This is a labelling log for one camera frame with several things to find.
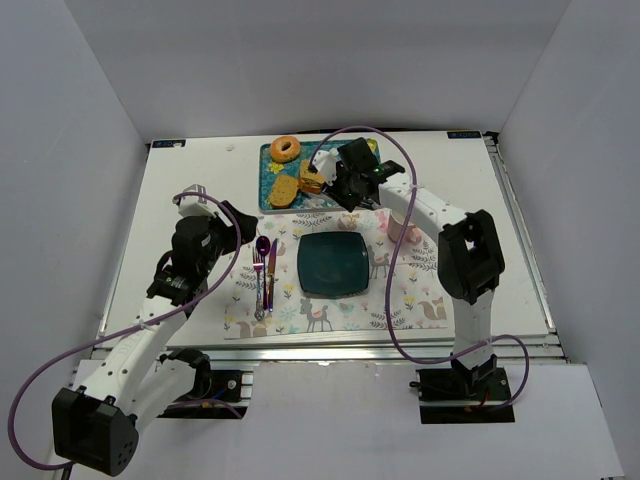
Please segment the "bread slice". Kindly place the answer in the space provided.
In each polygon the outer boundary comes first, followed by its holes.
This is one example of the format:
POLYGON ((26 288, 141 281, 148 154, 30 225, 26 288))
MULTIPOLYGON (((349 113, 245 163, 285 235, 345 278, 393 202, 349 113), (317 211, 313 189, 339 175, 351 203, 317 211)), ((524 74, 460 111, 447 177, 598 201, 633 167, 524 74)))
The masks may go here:
POLYGON ((272 208, 288 208, 298 195, 298 179, 290 175, 278 175, 269 194, 269 204, 272 208))
POLYGON ((299 190, 309 194, 320 194, 324 184, 324 176, 310 170, 310 161, 308 159, 302 160, 298 171, 299 190))

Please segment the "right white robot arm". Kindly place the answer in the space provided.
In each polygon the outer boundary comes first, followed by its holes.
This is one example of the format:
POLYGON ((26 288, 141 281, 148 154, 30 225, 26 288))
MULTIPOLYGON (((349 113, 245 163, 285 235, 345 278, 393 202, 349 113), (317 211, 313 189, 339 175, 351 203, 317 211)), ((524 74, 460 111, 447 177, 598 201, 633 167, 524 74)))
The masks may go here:
POLYGON ((466 392, 497 368, 491 341, 491 307, 505 261, 493 217, 467 212, 418 185, 394 161, 380 163, 357 138, 329 151, 316 149, 311 166, 324 177, 322 192, 351 211, 376 204, 400 213, 436 243, 437 276, 454 307, 454 346, 448 362, 466 392))

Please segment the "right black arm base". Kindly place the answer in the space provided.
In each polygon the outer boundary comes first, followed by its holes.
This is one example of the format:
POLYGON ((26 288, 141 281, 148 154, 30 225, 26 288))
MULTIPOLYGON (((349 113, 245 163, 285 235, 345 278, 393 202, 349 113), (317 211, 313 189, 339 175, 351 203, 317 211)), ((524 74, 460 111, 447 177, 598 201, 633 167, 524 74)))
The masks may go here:
POLYGON ((468 387, 453 369, 422 369, 409 388, 417 394, 423 425, 514 423, 511 390, 503 368, 468 387))

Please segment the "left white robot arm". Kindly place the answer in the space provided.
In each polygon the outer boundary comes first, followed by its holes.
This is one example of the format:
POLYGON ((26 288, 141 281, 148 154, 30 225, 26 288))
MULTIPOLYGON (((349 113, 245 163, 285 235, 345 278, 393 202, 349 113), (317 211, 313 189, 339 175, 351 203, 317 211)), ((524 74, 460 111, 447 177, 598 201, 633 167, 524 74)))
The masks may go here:
POLYGON ((173 353, 167 342, 186 323, 222 255, 237 253, 256 235, 256 217, 229 202, 215 213, 181 200, 171 248, 158 261, 136 319, 101 365, 77 388, 52 402, 55 453, 115 477, 132 460, 146 427, 179 399, 212 392, 209 357, 195 349, 173 353))

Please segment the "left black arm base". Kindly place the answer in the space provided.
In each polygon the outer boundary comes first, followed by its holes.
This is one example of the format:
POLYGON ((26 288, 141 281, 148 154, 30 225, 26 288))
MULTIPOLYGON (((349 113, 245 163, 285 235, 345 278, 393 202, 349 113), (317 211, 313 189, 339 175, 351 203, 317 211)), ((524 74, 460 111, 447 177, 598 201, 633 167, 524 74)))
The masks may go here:
POLYGON ((165 366, 170 360, 186 363, 195 371, 194 386, 167 407, 159 418, 240 420, 244 417, 247 406, 241 406, 241 403, 248 398, 242 393, 249 385, 247 372, 213 369, 207 354, 190 348, 161 354, 159 366, 165 366))

